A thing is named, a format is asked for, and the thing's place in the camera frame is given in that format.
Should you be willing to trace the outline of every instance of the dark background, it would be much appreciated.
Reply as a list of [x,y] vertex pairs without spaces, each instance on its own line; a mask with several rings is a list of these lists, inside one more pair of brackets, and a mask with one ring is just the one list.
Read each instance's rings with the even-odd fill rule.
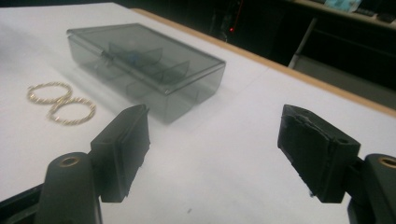
[[[104,0],[0,0],[0,7],[59,6]],[[396,32],[345,21],[282,0],[114,0],[143,8],[262,57],[288,65],[310,22],[304,56],[396,91]],[[396,15],[396,0],[361,7]]]

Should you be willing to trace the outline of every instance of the white table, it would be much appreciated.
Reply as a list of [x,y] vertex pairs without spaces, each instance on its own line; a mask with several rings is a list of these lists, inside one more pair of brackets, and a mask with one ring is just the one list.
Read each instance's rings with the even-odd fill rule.
[[[0,9],[0,201],[43,182],[47,165],[91,140],[134,103],[73,62],[66,30],[140,22],[227,61],[218,92],[175,122],[149,117],[151,145],[120,204],[102,203],[105,223],[348,223],[342,204],[321,204],[277,148],[283,104],[320,115],[361,142],[360,157],[395,156],[395,112],[213,39],[183,32],[115,4]],[[65,127],[29,86],[62,81],[97,113]],[[81,116],[85,108],[65,107]]]

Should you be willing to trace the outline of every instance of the table edge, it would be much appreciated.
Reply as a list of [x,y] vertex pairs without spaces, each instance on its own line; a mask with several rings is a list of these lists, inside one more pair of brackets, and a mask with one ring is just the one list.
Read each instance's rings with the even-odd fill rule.
[[148,12],[148,11],[146,11],[144,9],[132,8],[132,10],[134,12],[140,14],[140,15],[146,16],[146,17],[148,17],[150,19],[153,19],[155,21],[159,21],[159,22],[161,22],[161,23],[163,23],[165,25],[169,25],[171,27],[174,27],[174,28],[176,28],[176,29],[178,29],[178,30],[180,30],[182,32],[185,32],[187,34],[194,35],[194,36],[196,36],[198,38],[201,38],[204,41],[207,41],[207,42],[209,42],[211,44],[217,45],[217,46],[219,46],[221,48],[224,48],[224,49],[227,49],[227,50],[232,51],[234,53],[237,53],[237,54],[239,54],[241,56],[244,56],[244,57],[246,57],[246,58],[248,58],[248,59],[250,59],[250,60],[252,60],[254,62],[264,64],[264,65],[266,65],[266,66],[268,66],[270,68],[273,68],[276,71],[279,71],[279,72],[281,72],[281,73],[283,73],[283,74],[285,74],[287,76],[297,78],[297,79],[299,79],[299,80],[301,80],[301,81],[303,81],[305,83],[308,83],[308,84],[313,85],[315,87],[321,88],[321,89],[323,89],[325,91],[329,91],[329,92],[331,92],[333,94],[336,94],[338,96],[346,98],[346,99],[348,99],[350,101],[353,101],[353,102],[358,103],[360,105],[365,105],[365,106],[370,107],[370,108],[372,108],[372,109],[374,109],[376,111],[382,112],[384,114],[387,114],[387,115],[390,115],[390,116],[396,118],[396,110],[394,110],[392,108],[389,108],[389,107],[387,107],[385,105],[381,105],[379,103],[373,102],[371,100],[368,100],[368,99],[366,99],[364,97],[361,97],[361,96],[359,96],[357,94],[354,94],[352,92],[345,91],[345,90],[340,89],[338,87],[335,87],[335,86],[333,86],[333,85],[331,85],[329,83],[323,82],[323,81],[318,80],[316,78],[310,77],[310,76],[308,76],[306,74],[303,74],[303,73],[300,73],[298,71],[292,70],[292,69],[290,69],[290,68],[288,68],[288,67],[286,67],[286,66],[284,66],[282,64],[275,63],[273,61],[270,61],[268,59],[263,58],[262,56],[254,54],[252,52],[249,52],[249,51],[247,51],[245,49],[240,49],[237,46],[233,46],[233,45],[228,44],[226,42],[220,41],[220,40],[216,39],[215,37],[212,37],[210,35],[205,35],[205,34],[203,34],[201,32],[193,30],[193,29],[191,29],[191,28],[189,28],[187,26],[184,26],[184,25],[182,25],[180,23],[177,23],[177,22],[174,22],[174,21],[170,21],[168,19],[165,19],[163,17],[155,15],[155,14],[153,14],[151,12]]

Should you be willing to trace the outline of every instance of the translucent gray plastic box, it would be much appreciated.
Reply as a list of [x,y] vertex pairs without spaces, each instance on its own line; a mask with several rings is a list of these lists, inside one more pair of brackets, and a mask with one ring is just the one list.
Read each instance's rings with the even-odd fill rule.
[[171,122],[212,96],[225,62],[138,23],[67,31],[74,60]]

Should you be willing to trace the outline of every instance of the gold ring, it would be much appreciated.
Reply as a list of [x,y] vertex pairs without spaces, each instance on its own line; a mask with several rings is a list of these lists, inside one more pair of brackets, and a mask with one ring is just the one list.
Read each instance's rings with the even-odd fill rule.
[[[87,105],[90,107],[91,112],[87,117],[85,117],[83,119],[61,119],[54,115],[58,111],[59,108],[61,108],[64,105],[70,105],[70,104]],[[93,115],[95,114],[95,110],[96,110],[96,105],[92,101],[81,98],[81,97],[76,97],[76,98],[59,101],[57,104],[53,105],[52,108],[49,110],[48,118],[55,122],[61,123],[63,125],[78,125],[78,124],[81,124],[81,123],[84,123],[84,122],[90,120],[93,117]]]
[[[57,97],[57,98],[49,98],[49,99],[45,99],[45,98],[39,98],[35,95],[34,91],[41,89],[41,88],[45,88],[45,87],[51,87],[51,86],[60,86],[60,87],[64,87],[67,89],[67,93],[61,97]],[[52,105],[55,103],[58,103],[59,101],[62,101],[63,99],[68,99],[72,96],[72,88],[62,82],[49,82],[49,83],[45,83],[45,84],[39,84],[33,87],[29,87],[29,91],[27,92],[27,99],[32,101],[33,103],[36,104],[42,104],[42,105]]]

